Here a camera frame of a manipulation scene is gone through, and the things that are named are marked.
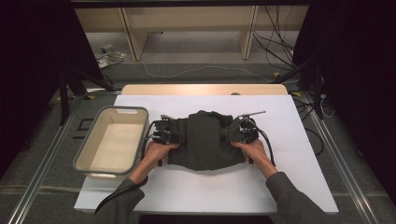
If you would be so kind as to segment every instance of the hand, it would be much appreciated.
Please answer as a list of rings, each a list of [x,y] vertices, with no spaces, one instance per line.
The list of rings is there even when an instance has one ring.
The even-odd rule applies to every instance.
[[[245,151],[245,155],[253,159],[253,164],[262,172],[266,179],[277,172],[275,166],[268,159],[264,145],[259,139],[248,145],[238,142],[231,142],[231,145],[242,148]]]
[[[167,158],[169,150],[177,148],[177,144],[162,145],[155,142],[149,142],[145,158],[139,163],[129,176],[135,184],[141,183],[149,172],[157,166],[157,162]]]

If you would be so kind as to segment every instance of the crumpled fabric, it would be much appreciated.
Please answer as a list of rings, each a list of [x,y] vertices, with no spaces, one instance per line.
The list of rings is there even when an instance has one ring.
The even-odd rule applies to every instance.
[[[168,163],[203,171],[244,162],[242,150],[225,139],[225,128],[232,122],[233,116],[205,111],[191,114],[187,119],[173,119],[170,132],[179,134],[185,141],[170,150]]]

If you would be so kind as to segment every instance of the white tabletop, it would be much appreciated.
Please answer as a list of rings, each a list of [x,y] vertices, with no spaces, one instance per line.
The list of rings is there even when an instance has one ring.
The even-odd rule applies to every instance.
[[[234,117],[265,110],[254,116],[271,142],[276,168],[326,213],[337,213],[332,194],[318,166],[304,126],[288,95],[268,96],[118,96],[115,105],[143,106],[150,121],[161,114],[186,118],[199,110]],[[86,178],[75,209],[94,211],[120,181]],[[134,209],[151,214],[268,215],[276,203],[265,178],[253,165],[243,163],[217,171],[195,172],[164,164],[151,171],[141,188],[146,196]]]

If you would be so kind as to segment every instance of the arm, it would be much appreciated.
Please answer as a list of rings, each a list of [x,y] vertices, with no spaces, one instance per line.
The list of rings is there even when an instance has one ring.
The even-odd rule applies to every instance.
[[[148,144],[145,158],[116,189],[124,189],[143,182],[149,172],[157,166],[157,161],[164,160],[170,149],[178,145]],[[130,217],[134,207],[145,197],[141,189],[129,190],[106,203],[93,217],[93,223],[131,223]]]
[[[253,164],[267,179],[266,186],[276,201],[278,213],[287,223],[331,223],[323,210],[305,194],[297,190],[283,172],[278,172],[265,154],[262,141],[256,140],[246,145],[232,143],[241,147],[245,155],[254,160]]]

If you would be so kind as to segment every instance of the storage container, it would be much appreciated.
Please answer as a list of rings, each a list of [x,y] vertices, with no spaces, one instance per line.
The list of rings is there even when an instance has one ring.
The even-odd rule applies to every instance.
[[[148,124],[144,107],[102,108],[74,159],[75,169],[92,177],[126,177],[139,162]]]

